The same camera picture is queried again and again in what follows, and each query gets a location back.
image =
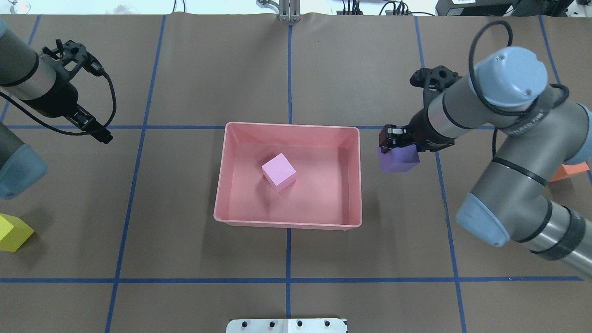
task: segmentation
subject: orange block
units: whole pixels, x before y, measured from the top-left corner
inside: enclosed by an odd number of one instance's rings
[[[563,165],[561,165],[561,167],[559,167],[559,170],[557,170],[557,172],[555,173],[553,178],[551,178],[551,181],[556,181],[556,180],[561,180],[561,179],[573,177],[575,175],[581,174],[581,173],[586,172],[588,170],[590,170],[590,167],[588,166],[588,163],[586,163],[586,162],[582,162],[582,163],[576,164],[576,165],[563,164]]]

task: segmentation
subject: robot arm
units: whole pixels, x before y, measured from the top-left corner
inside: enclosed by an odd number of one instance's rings
[[[19,39],[0,18],[0,87],[17,97],[41,115],[50,118],[64,117],[82,132],[66,132],[55,129],[33,116],[8,95],[0,92],[13,105],[29,117],[55,132],[66,135],[91,135],[108,144],[113,136],[107,130],[115,116],[115,91],[110,77],[99,61],[86,51],[84,45],[56,40],[57,48],[46,47],[37,54]],[[76,66],[66,70],[66,65]],[[84,68],[95,76],[104,76],[109,82],[113,111],[105,125],[78,104],[78,92],[70,80]],[[39,180],[47,171],[43,160],[6,126],[0,123],[0,198],[16,197]]]
[[[451,75],[452,82],[446,81]],[[385,126],[382,153],[396,154],[408,145],[434,152],[471,129],[494,125],[509,137],[467,195],[457,222],[492,246],[514,240],[592,278],[590,221],[541,195],[561,164],[579,164],[592,155],[592,113],[555,92],[544,65],[520,47],[499,50],[477,64],[475,85],[471,77],[455,75],[444,67],[416,73],[412,84],[431,86],[428,95],[441,93],[424,98],[424,109],[410,124]]]

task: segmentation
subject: black cable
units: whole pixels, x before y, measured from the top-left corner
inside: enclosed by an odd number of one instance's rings
[[[479,42],[479,39],[481,38],[481,36],[483,35],[483,33],[489,29],[490,27],[494,26],[494,25],[503,25],[506,30],[508,31],[508,46],[512,45],[512,40],[514,38],[514,33],[512,32],[512,28],[510,27],[510,24],[506,21],[494,21],[494,22],[490,22],[488,24],[486,24],[475,36],[475,38],[473,39],[473,42],[471,44],[471,50],[469,51],[469,76],[471,78],[471,82],[473,84],[473,88],[475,89],[475,94],[477,95],[477,97],[479,98],[479,100],[481,101],[481,103],[483,103],[483,105],[485,107],[487,107],[490,111],[492,111],[493,113],[499,114],[501,116],[525,116],[527,114],[529,114],[530,110],[525,110],[525,111],[504,111],[504,110],[500,110],[498,108],[496,108],[495,106],[493,106],[491,103],[489,103],[489,101],[487,101],[485,99],[485,96],[483,96],[483,90],[481,89],[481,84],[479,83],[479,81],[477,80],[477,77],[475,76],[475,65],[474,65],[474,57],[475,57],[475,48],[477,47],[477,42]]]
[[[553,108],[556,108],[567,100],[567,98],[570,96],[570,90],[563,84],[551,84],[551,86],[553,88],[561,89],[561,91],[563,92],[563,96],[561,96],[561,98],[559,98],[553,103]]]
[[[496,144],[497,144],[497,127],[493,130],[493,137],[491,138],[491,158],[496,157]]]
[[[553,7],[553,11],[549,13],[551,16],[555,16],[555,11],[557,10],[557,6],[559,5],[559,0],[555,1],[555,6]]]
[[[409,14],[427,14],[427,15],[435,16],[434,14],[429,13],[429,12],[406,12],[404,15],[409,15]]]
[[[384,6],[382,6],[382,9],[380,10],[380,13],[378,13],[378,16],[382,15],[382,12],[384,11],[384,8],[388,5],[388,4],[392,4],[393,8],[392,10],[395,10],[395,7],[397,6],[394,2],[387,2],[384,4]]]
[[[27,116],[29,116],[29,118],[33,119],[39,125],[42,125],[43,127],[47,128],[47,129],[50,129],[50,130],[52,130],[54,132],[58,132],[60,134],[70,135],[70,136],[91,135],[91,134],[95,134],[95,133],[98,133],[100,131],[105,130],[107,128],[107,126],[109,126],[111,124],[111,122],[115,118],[115,113],[117,112],[117,100],[115,99],[115,88],[113,87],[113,81],[109,77],[109,74],[104,73],[103,76],[105,77],[105,79],[107,79],[107,82],[109,83],[109,90],[111,91],[111,99],[112,99],[112,102],[113,102],[113,110],[112,110],[111,116],[109,117],[109,119],[107,120],[107,122],[103,126],[101,126],[100,129],[94,130],[94,131],[90,131],[90,132],[67,132],[67,131],[62,131],[60,129],[57,129],[57,128],[55,128],[55,127],[53,127],[53,126],[51,126],[51,125],[43,122],[39,118],[35,117],[33,114],[31,114],[29,111],[27,111],[27,109],[25,109],[24,107],[22,107],[20,104],[18,104],[10,96],[4,94],[2,91],[0,91],[0,97],[4,98],[8,102],[10,102],[10,104],[14,105],[17,109],[21,110],[24,114],[26,114]]]
[[[392,4],[392,14],[393,15],[404,15],[404,13],[409,10],[409,6],[403,1],[387,1],[387,3],[384,4],[384,6],[382,6],[382,9],[380,9],[380,13],[378,13],[378,16],[382,15],[384,8],[388,4]]]

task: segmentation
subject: purple block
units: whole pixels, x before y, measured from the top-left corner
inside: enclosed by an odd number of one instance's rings
[[[378,147],[378,159],[382,172],[407,172],[419,164],[419,154],[415,145],[394,148],[385,154]]]
[[[296,170],[283,153],[263,164],[262,168],[265,178],[278,193],[296,181]]]

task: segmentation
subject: metal bracket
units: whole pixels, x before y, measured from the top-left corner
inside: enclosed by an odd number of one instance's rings
[[[285,22],[300,21],[300,0],[257,0],[262,5],[273,5],[279,11],[278,19]]]
[[[226,326],[226,333],[347,333],[348,320],[317,319],[235,319]]]
[[[279,0],[278,19],[286,22],[300,21],[300,0]]]

